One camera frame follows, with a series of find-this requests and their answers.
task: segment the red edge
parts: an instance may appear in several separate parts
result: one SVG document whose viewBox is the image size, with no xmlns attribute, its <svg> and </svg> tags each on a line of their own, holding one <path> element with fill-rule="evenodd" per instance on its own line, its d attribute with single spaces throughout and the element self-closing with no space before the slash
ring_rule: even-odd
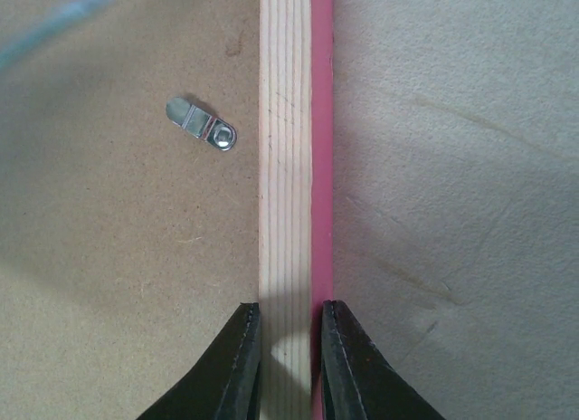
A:
<svg viewBox="0 0 579 420">
<path fill-rule="evenodd" d="M 320 329 L 322 303 L 332 299 L 333 0 L 311 0 L 311 300 L 312 418 L 322 419 Z"/>
</svg>

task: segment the silver metal bracket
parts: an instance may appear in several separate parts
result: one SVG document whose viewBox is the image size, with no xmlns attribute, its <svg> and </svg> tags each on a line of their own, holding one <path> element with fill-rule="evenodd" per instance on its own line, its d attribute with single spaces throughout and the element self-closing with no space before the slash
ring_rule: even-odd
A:
<svg viewBox="0 0 579 420">
<path fill-rule="evenodd" d="M 237 141 L 237 132 L 233 126 L 181 97 L 174 97 L 167 102 L 166 115 L 187 133 L 221 151 L 231 149 Z"/>
</svg>

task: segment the cardboard surface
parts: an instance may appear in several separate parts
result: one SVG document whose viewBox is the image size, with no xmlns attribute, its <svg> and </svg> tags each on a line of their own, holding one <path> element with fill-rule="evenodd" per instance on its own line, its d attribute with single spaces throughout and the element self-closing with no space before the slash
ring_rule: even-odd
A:
<svg viewBox="0 0 579 420">
<path fill-rule="evenodd" d="M 0 44 L 60 1 L 0 0 Z M 256 300 L 258 32 L 259 0 L 119 0 L 0 75 L 1 418 L 134 418 Z"/>
</svg>

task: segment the light blue object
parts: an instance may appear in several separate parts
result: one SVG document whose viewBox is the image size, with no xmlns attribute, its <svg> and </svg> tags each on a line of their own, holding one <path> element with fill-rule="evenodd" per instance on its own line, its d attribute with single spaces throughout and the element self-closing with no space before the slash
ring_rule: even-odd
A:
<svg viewBox="0 0 579 420">
<path fill-rule="evenodd" d="M 115 0 L 72 0 L 60 5 L 31 31 L 21 34 L 0 51 L 0 72 L 20 61 L 27 53 L 76 24 L 95 15 Z"/>
</svg>

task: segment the wood grain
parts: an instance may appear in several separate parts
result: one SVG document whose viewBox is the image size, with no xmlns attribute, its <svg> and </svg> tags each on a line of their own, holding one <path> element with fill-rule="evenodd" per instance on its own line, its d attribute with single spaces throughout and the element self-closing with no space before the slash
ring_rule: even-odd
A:
<svg viewBox="0 0 579 420">
<path fill-rule="evenodd" d="M 261 0 L 261 415 L 311 416 L 311 0 Z"/>
</svg>

